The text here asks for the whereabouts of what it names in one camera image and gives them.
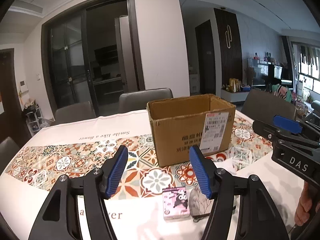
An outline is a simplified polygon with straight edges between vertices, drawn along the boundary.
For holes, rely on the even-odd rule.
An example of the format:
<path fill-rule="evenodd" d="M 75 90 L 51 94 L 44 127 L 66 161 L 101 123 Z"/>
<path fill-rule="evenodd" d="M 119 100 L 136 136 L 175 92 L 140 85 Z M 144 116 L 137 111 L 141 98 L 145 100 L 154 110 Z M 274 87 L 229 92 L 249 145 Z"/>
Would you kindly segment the person right hand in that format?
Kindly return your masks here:
<path fill-rule="evenodd" d="M 310 218 L 310 210 L 312 207 L 312 198 L 309 192 L 309 184 L 305 181 L 295 211 L 294 221 L 298 226 L 303 226 Z"/>

